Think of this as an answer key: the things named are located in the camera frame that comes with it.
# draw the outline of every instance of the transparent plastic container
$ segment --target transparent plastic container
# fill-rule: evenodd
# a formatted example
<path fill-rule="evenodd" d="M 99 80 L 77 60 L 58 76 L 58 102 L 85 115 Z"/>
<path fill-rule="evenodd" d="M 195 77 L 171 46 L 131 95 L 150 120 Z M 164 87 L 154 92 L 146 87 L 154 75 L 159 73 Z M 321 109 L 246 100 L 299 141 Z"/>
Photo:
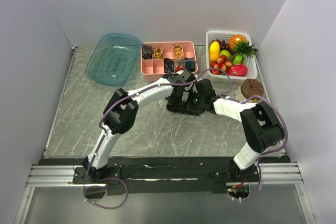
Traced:
<path fill-rule="evenodd" d="M 124 85 L 139 58 L 141 42 L 126 34 L 107 34 L 98 42 L 88 65 L 86 76 L 100 84 Z"/>

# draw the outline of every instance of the brown lid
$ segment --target brown lid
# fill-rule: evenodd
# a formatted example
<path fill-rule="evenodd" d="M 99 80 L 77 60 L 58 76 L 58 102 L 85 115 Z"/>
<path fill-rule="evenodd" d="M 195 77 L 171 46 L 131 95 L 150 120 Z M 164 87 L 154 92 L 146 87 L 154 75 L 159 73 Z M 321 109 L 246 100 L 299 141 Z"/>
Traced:
<path fill-rule="evenodd" d="M 264 95 L 263 85 L 254 79 L 246 79 L 240 86 L 240 90 L 246 99 L 255 94 L 261 97 Z"/>

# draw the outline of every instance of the gray marble table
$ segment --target gray marble table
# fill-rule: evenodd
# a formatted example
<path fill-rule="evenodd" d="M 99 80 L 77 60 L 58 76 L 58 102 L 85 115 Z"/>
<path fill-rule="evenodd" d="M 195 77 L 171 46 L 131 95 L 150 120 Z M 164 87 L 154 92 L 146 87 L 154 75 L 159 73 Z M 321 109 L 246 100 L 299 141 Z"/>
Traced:
<path fill-rule="evenodd" d="M 99 134 L 98 122 L 116 87 L 89 80 L 85 67 L 95 46 L 81 46 L 66 84 L 45 156 L 86 156 L 93 149 Z M 195 46 L 196 57 L 205 69 L 205 46 Z M 123 87 L 140 88 L 144 82 L 140 61 Z M 213 83 L 216 93 L 229 84 Z M 234 95 L 239 85 L 233 85 Z M 133 128 L 122 135 L 111 156 L 234 156 L 246 143 L 243 127 L 236 120 L 205 112 L 190 116 L 169 112 L 166 101 L 159 100 L 143 107 Z"/>

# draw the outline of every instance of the pink divided organizer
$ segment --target pink divided organizer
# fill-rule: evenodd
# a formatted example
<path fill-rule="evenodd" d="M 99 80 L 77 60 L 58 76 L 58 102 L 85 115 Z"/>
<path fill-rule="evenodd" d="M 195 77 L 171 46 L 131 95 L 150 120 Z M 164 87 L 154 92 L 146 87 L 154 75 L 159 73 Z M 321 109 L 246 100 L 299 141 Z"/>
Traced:
<path fill-rule="evenodd" d="M 144 43 L 147 46 L 152 46 L 153 51 L 157 48 L 162 49 L 163 59 L 169 58 L 174 59 L 173 47 L 175 45 L 181 45 L 183 51 L 183 60 L 184 58 L 189 58 L 196 60 L 196 53 L 194 48 L 194 43 L 191 41 L 175 41 L 175 42 L 147 42 Z M 142 50 L 141 50 L 141 73 L 143 76 L 143 80 L 146 82 L 153 82 L 159 80 L 164 74 L 164 62 L 163 59 L 150 59 L 145 60 L 142 58 Z M 193 73 L 197 73 L 198 66 L 196 64 L 195 71 Z"/>

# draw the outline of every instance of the white plastic basket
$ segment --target white plastic basket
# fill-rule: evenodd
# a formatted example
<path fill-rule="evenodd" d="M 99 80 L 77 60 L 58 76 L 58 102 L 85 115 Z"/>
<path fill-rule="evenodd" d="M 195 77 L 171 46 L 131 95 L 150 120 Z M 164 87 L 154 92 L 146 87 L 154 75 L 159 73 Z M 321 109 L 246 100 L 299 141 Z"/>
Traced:
<path fill-rule="evenodd" d="M 206 33 L 206 39 L 205 39 L 205 45 L 206 45 L 206 66 L 207 68 L 210 67 L 210 60 L 209 60 L 209 45 L 211 44 L 212 40 L 225 40 L 226 43 L 229 43 L 230 39 L 232 36 L 235 35 L 242 35 L 245 39 L 249 41 L 249 44 L 252 45 L 252 41 L 250 36 L 244 33 L 238 33 L 236 31 L 208 31 Z M 258 76 L 257 72 L 257 65 L 256 65 L 256 59 L 255 56 L 252 57 L 245 57 L 245 65 L 247 66 L 247 75 L 244 77 L 240 76 L 230 76 L 232 83 L 237 83 L 241 84 L 243 83 L 246 79 L 256 79 Z M 214 81 L 214 82 L 227 82 L 229 83 L 229 79 L 225 75 L 216 75 L 210 73 L 209 74 L 209 79 Z"/>

